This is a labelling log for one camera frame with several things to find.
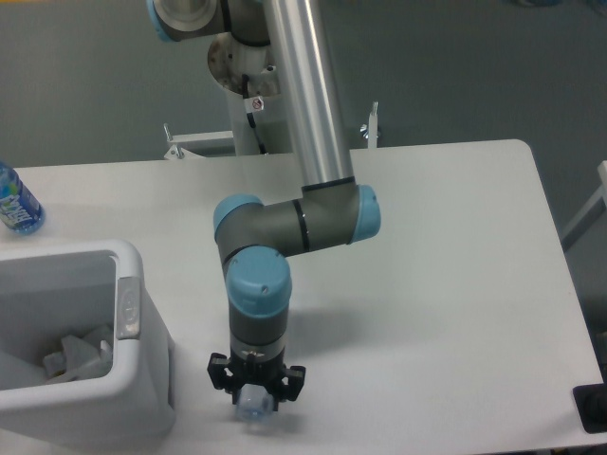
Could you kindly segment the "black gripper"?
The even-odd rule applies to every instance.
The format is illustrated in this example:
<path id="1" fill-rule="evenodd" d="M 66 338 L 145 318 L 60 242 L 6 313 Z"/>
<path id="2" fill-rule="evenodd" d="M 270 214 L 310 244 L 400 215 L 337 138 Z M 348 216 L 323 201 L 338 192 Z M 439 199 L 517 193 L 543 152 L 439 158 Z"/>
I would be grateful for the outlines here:
<path id="1" fill-rule="evenodd" d="M 235 352 L 230 357 L 212 353 L 207 372 L 213 387 L 224 391 L 236 404 L 240 391 L 246 384 L 264 387 L 274 399 L 273 410 L 278 411 L 280 404 L 295 402 L 303 387 L 306 367 L 292 366 L 284 363 L 284 353 L 272 358 L 263 359 L 255 355 L 241 358 Z"/>

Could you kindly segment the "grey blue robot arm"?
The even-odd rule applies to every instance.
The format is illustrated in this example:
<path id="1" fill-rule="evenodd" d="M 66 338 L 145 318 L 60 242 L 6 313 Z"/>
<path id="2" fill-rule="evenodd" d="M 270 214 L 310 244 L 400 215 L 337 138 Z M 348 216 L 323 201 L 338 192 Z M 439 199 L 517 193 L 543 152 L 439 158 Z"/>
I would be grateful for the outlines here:
<path id="1" fill-rule="evenodd" d="M 251 107 L 277 91 L 285 109 L 292 192 L 271 204 L 232 195 L 213 214 L 230 350 L 212 354 L 207 369 L 244 418 L 259 420 L 297 400 L 306 377 L 284 360 L 288 259 L 376 236 L 379 204 L 355 178 L 318 2 L 150 1 L 147 9 L 162 40 L 228 38 L 221 65 L 241 103 Z"/>

